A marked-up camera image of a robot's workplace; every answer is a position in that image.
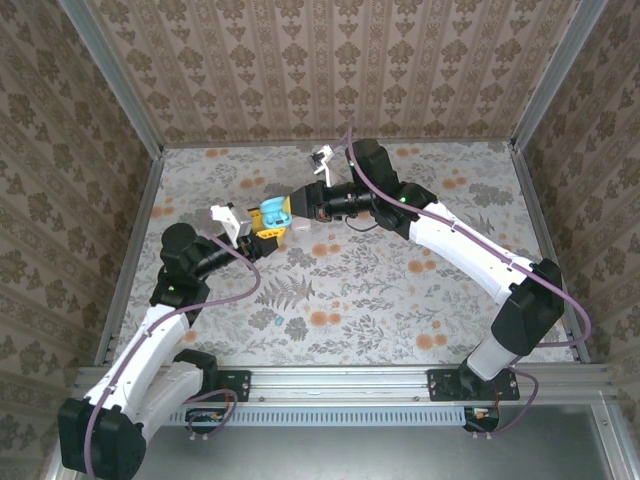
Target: floral wallpaper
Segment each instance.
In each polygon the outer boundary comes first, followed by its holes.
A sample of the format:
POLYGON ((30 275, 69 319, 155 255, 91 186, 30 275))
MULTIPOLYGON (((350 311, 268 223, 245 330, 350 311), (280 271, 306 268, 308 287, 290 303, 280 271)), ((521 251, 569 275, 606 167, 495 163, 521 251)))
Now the floral wallpaper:
POLYGON ((525 156, 640 443, 640 3, 608 2, 525 156))
MULTIPOLYGON (((505 248, 539 260, 505 142, 387 148, 400 178, 424 185, 505 248)), ((211 205, 251 208, 316 181, 305 159, 311 151, 308 144, 165 151, 118 351, 148 307, 164 230, 188 222, 201 234, 221 233, 212 228, 211 205)), ((346 177, 340 157, 332 164, 346 177)), ((351 221, 357 228, 372 222, 368 214, 351 221)), ((309 231, 290 230, 279 251, 256 266, 260 289, 242 302, 203 311, 183 346, 214 353, 223 365, 459 363, 497 314, 489 295, 445 259, 382 228, 359 233, 344 222, 314 222, 309 231)), ((246 291, 253 282, 245 267, 231 264, 209 277, 210 298, 246 291)), ((558 324, 550 338, 560 337, 558 324)), ((529 360, 572 356, 546 349, 529 360)))
POLYGON ((577 0, 90 0, 164 143, 509 138, 577 0))
POLYGON ((150 160, 55 1, 0 2, 0 478, 93 363, 150 160))

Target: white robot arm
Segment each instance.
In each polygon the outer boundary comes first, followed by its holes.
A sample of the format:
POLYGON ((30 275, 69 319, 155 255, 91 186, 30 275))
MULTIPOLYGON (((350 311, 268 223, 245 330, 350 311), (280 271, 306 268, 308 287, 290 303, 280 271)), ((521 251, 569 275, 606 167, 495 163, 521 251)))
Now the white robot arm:
MULTIPOLYGON (((329 180, 327 162, 333 152, 327 148, 314 154, 312 165, 317 167, 316 173, 325 173, 329 180)), ((353 171, 353 183, 328 185, 319 181, 302 187, 282 201, 283 210, 321 222, 368 211, 382 228, 433 250, 481 285, 501 309, 486 337, 455 372, 449 393, 450 399, 463 400, 484 399, 487 392, 489 396, 495 395, 492 380, 518 356, 528 355, 564 312, 561 300, 511 267, 518 265, 555 285, 561 283, 559 268, 546 259, 533 264, 499 247, 461 222, 423 187, 399 182, 386 150, 375 140, 360 140, 354 149, 359 165, 381 191, 448 219, 452 227, 382 201, 353 171), (463 226, 510 263, 497 259, 455 226, 463 226)), ((265 234, 256 228, 255 215, 259 214, 254 215, 255 212, 249 215, 231 204, 211 209, 212 219, 222 221, 227 232, 219 240, 251 262, 274 252, 280 242, 280 236, 274 233, 276 229, 265 234)), ((139 468, 146 444, 165 419, 187 399, 215 390, 215 357, 190 350, 175 355, 176 344, 199 310, 171 316, 160 325, 156 323, 176 309, 203 303, 209 293, 205 283, 208 275, 234 257, 211 240, 196 235, 187 224, 169 227, 162 244, 160 257, 164 266, 151 298, 153 306, 134 338, 83 400, 68 399, 60 409, 62 459, 68 468, 85 471, 82 440, 89 416, 100 406, 105 389, 110 393, 97 417, 91 444, 92 463, 101 478, 127 480, 139 468), (170 369, 151 386, 165 361, 172 362, 170 369)))

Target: table surface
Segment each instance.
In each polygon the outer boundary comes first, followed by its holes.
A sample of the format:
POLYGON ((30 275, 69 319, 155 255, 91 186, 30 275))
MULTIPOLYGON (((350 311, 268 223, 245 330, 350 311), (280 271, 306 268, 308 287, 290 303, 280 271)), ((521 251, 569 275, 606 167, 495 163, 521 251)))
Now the table surface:
MULTIPOLYGON (((539 260, 540 253, 504 142, 389 144, 401 179, 419 183, 461 220, 496 243, 539 260)), ((252 208, 317 180, 312 146, 167 150, 164 171, 118 338, 117 353, 140 324, 162 263, 162 232, 187 222, 200 234, 222 230, 209 207, 252 208)), ((333 161, 348 175, 342 154, 333 161)), ((372 225, 368 214, 354 219, 372 225)), ((203 311, 185 347, 222 365, 381 365, 459 363, 488 331, 497 307, 489 295, 435 253, 381 228, 358 233, 343 222, 287 233, 285 245, 257 262, 258 292, 203 311)), ((210 299, 248 290, 251 272, 233 264, 208 280, 210 299)), ((560 323, 547 336, 565 339, 560 323)), ((526 360, 572 361, 565 348, 526 360)))

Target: blue object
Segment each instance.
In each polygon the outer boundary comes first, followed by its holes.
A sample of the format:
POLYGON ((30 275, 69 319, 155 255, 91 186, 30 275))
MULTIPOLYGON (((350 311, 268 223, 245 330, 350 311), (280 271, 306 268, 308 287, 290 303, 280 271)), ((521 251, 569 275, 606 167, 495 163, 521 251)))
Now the blue object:
POLYGON ((265 228, 282 228, 291 225, 293 217, 282 210, 286 199, 287 197, 276 197, 262 202, 260 213, 262 213, 262 224, 265 228))

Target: purple cable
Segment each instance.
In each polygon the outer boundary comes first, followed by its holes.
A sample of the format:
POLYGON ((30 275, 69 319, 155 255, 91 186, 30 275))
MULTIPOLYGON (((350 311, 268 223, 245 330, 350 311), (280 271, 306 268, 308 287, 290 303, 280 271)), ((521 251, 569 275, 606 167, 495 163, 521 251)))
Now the purple cable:
MULTIPOLYGON (((210 397, 215 397, 216 395, 222 395, 223 393, 227 395, 231 395, 233 397, 233 405, 231 405, 231 410, 229 410, 227 415, 222 419, 222 421, 218 424, 218 426, 214 428, 210 433, 207 434, 210 437, 213 437, 214 435, 217 435, 218 433, 220 433, 220 430, 222 430, 222 427, 224 427, 227 424, 227 422, 231 420, 231 417, 233 417, 233 412, 236 411, 236 407, 238 406, 238 394, 233 390, 229 390, 228 388, 223 388, 220 390, 214 390, 213 392, 205 393, 203 395, 200 395, 199 397, 190 398, 189 400, 183 403, 183 405, 188 405, 190 403, 199 402, 200 400, 206 400, 207 398, 210 398, 210 397)), ((189 424, 187 425, 187 429, 189 430, 189 433, 191 434, 194 433, 193 432, 194 419, 202 415, 205 415, 205 414, 203 413, 201 415, 194 415, 189 419, 189 424)))
POLYGON ((338 140, 336 143, 331 145, 331 150, 335 151, 340 145, 342 145, 344 142, 346 142, 347 138, 348 138, 348 133, 349 133, 349 129, 347 129, 347 131, 344 132, 344 135, 342 136, 342 138, 340 140, 338 140))
POLYGON ((440 215, 436 215, 435 213, 427 212, 425 210, 420 210, 419 208, 413 207, 411 205, 406 205, 404 203, 401 203, 398 200, 396 200, 395 198, 390 197, 389 195, 387 195, 386 193, 384 193, 380 189, 378 189, 373 184, 373 182, 371 182, 371 180, 369 180, 366 177, 366 175, 364 174, 364 172, 360 168, 360 165, 358 164, 358 160, 356 159, 356 155, 355 155, 355 153, 353 151, 353 131, 352 131, 352 129, 353 129, 353 118, 349 122, 349 128, 347 129, 347 148, 349 150, 350 160, 353 162, 353 166, 356 169, 356 172, 358 173, 358 175, 360 176, 362 181, 378 197, 382 198, 383 200, 389 202, 392 205, 395 205, 396 207, 403 208, 405 210, 408 210, 410 212, 416 213, 418 215, 422 215, 424 217, 431 218, 433 220, 437 220, 438 222, 445 224, 447 227, 454 229, 456 232, 461 233, 462 235, 467 237, 469 240, 471 240, 473 243, 475 243, 476 245, 481 247, 483 250, 486 250, 487 252, 492 254, 494 257, 496 257, 502 263, 505 263, 505 264, 509 265, 514 270, 522 273, 523 275, 526 275, 527 277, 529 277, 533 281, 539 283, 540 285, 542 285, 546 289, 550 290, 551 292, 555 293, 560 298, 562 298, 563 300, 568 302, 573 308, 576 309, 576 311, 580 314, 580 316, 582 317, 582 320, 584 322, 584 333, 582 334, 582 336, 580 338, 577 338, 577 339, 574 339, 574 340, 568 340, 566 342, 539 343, 538 344, 539 347, 574 347, 574 346, 576 346, 576 345, 578 345, 580 343, 585 342, 591 336, 591 319, 589 318, 589 315, 587 314, 585 309, 582 308, 582 305, 580 305, 577 301, 575 301, 570 295, 565 293, 562 289, 560 289, 560 288, 556 287, 555 285, 547 282, 545 279, 539 277, 538 275, 536 275, 533 272, 530 272, 526 268, 524 268, 524 267, 522 267, 522 266, 520 266, 520 265, 518 265, 516 263, 513 263, 509 257, 503 255, 502 253, 500 253, 499 251, 497 251, 494 248, 490 247, 489 245, 486 245, 484 242, 482 242, 482 240, 477 238, 469 230, 467 230, 466 228, 460 226, 457 223, 452 222, 448 218, 441 217, 440 215))
MULTIPOLYGON (((245 265, 247 265, 247 267, 249 267, 249 270, 251 270, 253 272, 253 274, 255 275, 256 283, 249 290, 247 290, 246 292, 241 293, 239 295, 234 295, 234 296, 228 297, 228 298, 222 298, 220 300, 212 300, 210 302, 198 303, 196 305, 189 305, 188 307, 179 308, 177 310, 174 310, 173 312, 169 312, 169 313, 167 313, 166 315, 163 315, 162 317, 160 317, 158 320, 156 320, 154 323, 151 324, 151 326, 147 329, 147 332, 149 334, 153 333, 153 331, 156 328, 158 328, 160 325, 162 325, 162 323, 164 323, 166 320, 168 320, 169 318, 171 318, 171 317, 173 317, 175 315, 181 315, 183 313, 190 312, 192 310, 198 310, 200 308, 215 307, 217 305, 224 305, 226 303, 237 302, 238 300, 242 300, 243 298, 247 298, 248 296, 253 295, 253 293, 255 293, 255 291, 258 290, 258 288, 260 288, 260 283, 262 281, 261 277, 260 277, 260 272, 255 267, 255 265, 253 263, 251 263, 251 261, 249 261, 248 259, 243 257, 240 253, 236 252, 233 248, 231 248, 230 246, 228 246, 224 242, 220 241, 217 237, 211 236, 210 240, 213 243, 215 243, 216 245, 218 245, 220 248, 222 248, 222 249, 226 250, 227 252, 229 252, 231 255, 236 257, 238 260, 243 262, 245 265)), ((118 383, 118 380, 122 376, 122 373, 124 372, 125 368, 127 367, 127 365, 129 365, 129 362, 131 361, 131 359, 133 358, 135 353, 140 349, 140 346, 144 343, 144 341, 147 338, 148 338, 147 335, 141 336, 138 339, 138 341, 134 344, 134 346, 131 348, 131 350, 129 350, 129 353, 127 354, 127 356, 124 358, 124 360, 122 361, 122 363, 120 364, 120 366, 116 370, 116 373, 111 378, 111 381, 109 382, 109 385, 107 385, 107 387, 104 389, 104 392, 102 393, 102 396, 100 397, 100 399, 96 403, 96 406, 93 408, 93 411, 91 412, 91 416, 89 417, 89 423, 87 424, 87 432, 85 433, 85 436, 84 436, 84 466, 85 466, 85 469, 87 470, 87 475, 89 476, 89 478, 91 480, 95 480, 95 478, 96 478, 95 477, 95 473, 93 471, 93 464, 91 463, 91 438, 93 436, 93 429, 95 428, 96 420, 98 418, 98 414, 100 413, 100 409, 104 406, 105 402, 107 401, 107 398, 109 398, 109 395, 113 391, 112 389, 118 383)), ((199 397, 196 397, 195 399, 191 399, 191 400, 192 401, 197 401, 198 398, 199 397)))
POLYGON ((518 415, 516 415, 516 418, 511 420, 504 427, 491 432, 491 435, 498 435, 500 433, 504 433, 508 430, 511 430, 516 425, 516 423, 522 420, 522 417, 524 417, 525 413, 527 413, 527 411, 531 408, 531 405, 533 405, 533 401, 536 399, 536 396, 538 395, 538 389, 540 388, 540 383, 538 382, 538 379, 533 375, 531 375, 530 373, 526 373, 526 372, 523 372, 522 370, 518 370, 517 368, 513 367, 513 365, 509 367, 509 370, 511 370, 516 375, 520 375, 521 377, 526 377, 529 380, 531 380, 533 382, 533 392, 531 392, 531 395, 529 396, 529 400, 527 400, 527 403, 524 404, 524 407, 522 407, 522 410, 520 410, 518 415))

